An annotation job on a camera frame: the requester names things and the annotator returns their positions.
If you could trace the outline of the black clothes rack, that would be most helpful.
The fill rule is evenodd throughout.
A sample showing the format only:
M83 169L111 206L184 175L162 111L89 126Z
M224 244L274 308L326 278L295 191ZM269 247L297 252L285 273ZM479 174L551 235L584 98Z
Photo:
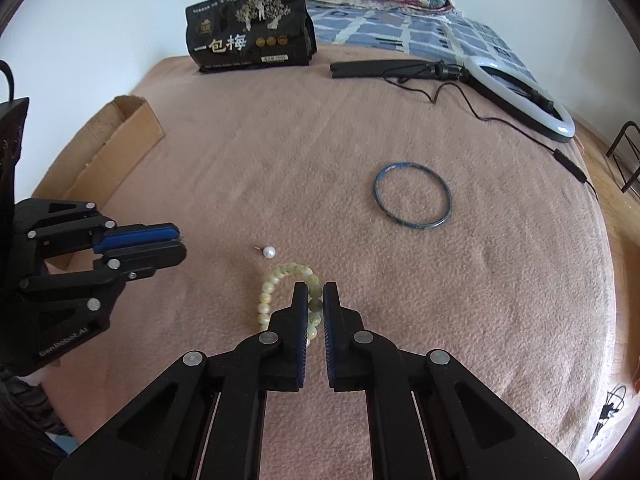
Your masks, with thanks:
M605 157L614 162L614 166L622 179L620 192L630 190L639 195L639 125L633 120L623 123L616 134Z

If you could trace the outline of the open cardboard box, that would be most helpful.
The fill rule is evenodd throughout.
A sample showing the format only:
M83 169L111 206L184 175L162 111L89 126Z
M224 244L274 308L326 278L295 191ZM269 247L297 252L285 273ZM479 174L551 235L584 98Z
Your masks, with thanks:
M62 149L32 197L101 208L164 136L146 99L116 96Z

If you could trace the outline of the white pearl earring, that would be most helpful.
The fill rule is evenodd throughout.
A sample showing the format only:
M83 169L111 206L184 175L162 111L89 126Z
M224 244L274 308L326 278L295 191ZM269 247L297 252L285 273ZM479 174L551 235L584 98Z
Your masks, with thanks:
M273 259L277 255L277 249L273 246L255 246L255 249L258 250L266 259Z

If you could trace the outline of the black snack bag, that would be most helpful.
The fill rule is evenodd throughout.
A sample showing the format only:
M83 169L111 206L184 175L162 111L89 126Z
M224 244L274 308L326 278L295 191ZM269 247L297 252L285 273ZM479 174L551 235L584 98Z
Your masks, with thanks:
M207 0L186 8L186 47L202 73L307 66L317 52L306 0Z

